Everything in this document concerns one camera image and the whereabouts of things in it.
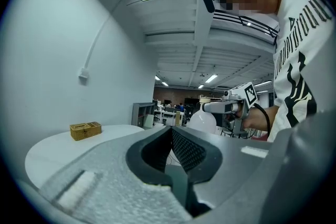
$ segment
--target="white ceiling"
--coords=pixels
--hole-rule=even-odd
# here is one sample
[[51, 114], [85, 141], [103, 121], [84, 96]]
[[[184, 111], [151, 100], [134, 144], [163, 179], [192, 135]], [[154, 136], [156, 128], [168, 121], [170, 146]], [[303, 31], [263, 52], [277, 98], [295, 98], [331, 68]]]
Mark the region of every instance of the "white ceiling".
[[[213, 19], [202, 0], [124, 1], [143, 28], [145, 44], [159, 55], [157, 76], [170, 87], [197, 88], [214, 73], [218, 77], [204, 89], [223, 91], [243, 82], [273, 79], [273, 39], [249, 27]], [[277, 26], [274, 16], [251, 17]], [[270, 90], [272, 84], [257, 89]]]

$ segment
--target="white round table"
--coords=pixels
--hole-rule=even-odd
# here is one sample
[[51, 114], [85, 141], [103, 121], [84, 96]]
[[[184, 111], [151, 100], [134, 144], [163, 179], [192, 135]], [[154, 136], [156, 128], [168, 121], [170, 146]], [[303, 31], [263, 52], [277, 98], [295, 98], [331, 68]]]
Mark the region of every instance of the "white round table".
[[27, 153], [26, 172], [33, 184], [40, 188], [55, 172], [92, 147], [108, 140], [143, 131], [133, 125], [102, 126], [102, 133], [75, 141], [70, 132], [50, 136], [34, 145]]

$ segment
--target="black cable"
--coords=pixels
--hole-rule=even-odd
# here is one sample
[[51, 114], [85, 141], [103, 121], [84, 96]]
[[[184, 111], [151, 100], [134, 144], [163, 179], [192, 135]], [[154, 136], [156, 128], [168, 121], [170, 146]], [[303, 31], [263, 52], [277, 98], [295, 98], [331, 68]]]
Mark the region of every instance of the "black cable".
[[231, 132], [231, 134], [227, 134], [227, 133], [225, 133], [225, 131], [224, 131], [224, 136], [226, 136], [226, 134], [227, 135], [229, 135], [230, 137], [232, 137], [233, 135], [234, 135], [234, 133], [232, 132], [232, 131], [230, 131]]
[[269, 133], [270, 133], [270, 130], [271, 130], [271, 124], [269, 122], [269, 117], [266, 113], [266, 111], [261, 107], [259, 106], [258, 104], [254, 104], [254, 106], [259, 109], [266, 117], [266, 122], [267, 122], [267, 137], [269, 137]]
[[256, 133], [257, 129], [254, 129], [254, 132], [252, 135], [247, 136], [247, 137], [242, 137], [243, 139], [250, 139], [252, 136], [254, 136], [254, 134]]
[[175, 159], [172, 157], [172, 155], [169, 154], [169, 156], [170, 156], [174, 161], [176, 161], [178, 164], [180, 164], [177, 160], [175, 160]]
[[173, 161], [172, 161], [172, 158], [170, 158], [169, 156], [168, 156], [168, 158], [170, 159], [170, 163], [169, 163], [169, 164], [166, 163], [166, 165], [170, 165], [170, 164], [172, 164], [172, 162], [173, 162]]

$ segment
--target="wooden box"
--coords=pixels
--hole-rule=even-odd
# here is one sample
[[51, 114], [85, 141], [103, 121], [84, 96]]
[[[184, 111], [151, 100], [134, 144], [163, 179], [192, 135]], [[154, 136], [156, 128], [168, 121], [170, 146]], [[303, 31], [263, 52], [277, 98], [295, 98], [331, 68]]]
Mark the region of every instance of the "wooden box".
[[101, 134], [101, 125], [98, 122], [70, 125], [70, 134], [75, 141], [82, 140], [96, 134]]
[[180, 125], [180, 120], [181, 120], [181, 114], [180, 114], [180, 111], [177, 111], [175, 115], [175, 126]]

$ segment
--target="person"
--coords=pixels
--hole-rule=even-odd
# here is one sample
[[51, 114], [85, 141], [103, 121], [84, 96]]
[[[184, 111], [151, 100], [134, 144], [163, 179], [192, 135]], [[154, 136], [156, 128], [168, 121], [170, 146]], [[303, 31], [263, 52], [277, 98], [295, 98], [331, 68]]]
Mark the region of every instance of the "person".
[[184, 106], [183, 106], [182, 103], [180, 103], [180, 111], [181, 111], [181, 112], [184, 112]]
[[[316, 113], [317, 105], [301, 71], [334, 31], [334, 13], [325, 0], [218, 0], [225, 9], [276, 14], [280, 31], [274, 43], [274, 106], [265, 109], [270, 119], [268, 141]], [[251, 109], [244, 127], [267, 130], [266, 117]]]

